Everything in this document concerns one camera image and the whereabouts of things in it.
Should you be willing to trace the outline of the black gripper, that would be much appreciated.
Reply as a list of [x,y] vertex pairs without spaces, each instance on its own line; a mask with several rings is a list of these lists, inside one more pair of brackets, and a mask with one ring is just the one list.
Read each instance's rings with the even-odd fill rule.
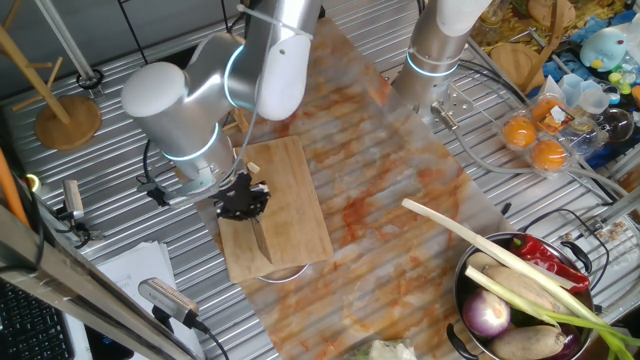
[[269,199],[265,181],[253,184],[250,174],[240,173],[231,185],[214,195],[216,216],[249,224],[262,222]]

